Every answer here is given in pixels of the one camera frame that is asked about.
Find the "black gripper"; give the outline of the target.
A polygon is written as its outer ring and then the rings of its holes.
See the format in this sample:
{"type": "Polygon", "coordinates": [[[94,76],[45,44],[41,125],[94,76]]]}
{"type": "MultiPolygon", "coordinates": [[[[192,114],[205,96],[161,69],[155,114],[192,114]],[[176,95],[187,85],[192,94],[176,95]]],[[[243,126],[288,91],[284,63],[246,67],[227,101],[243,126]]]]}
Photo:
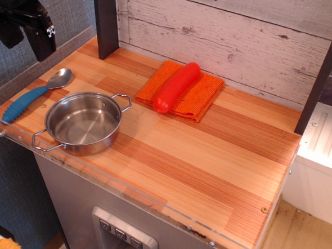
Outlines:
{"type": "Polygon", "coordinates": [[[39,0],[0,0],[0,40],[12,49],[24,36],[17,24],[1,14],[25,16],[24,32],[38,61],[56,51],[55,27],[39,0]]]}

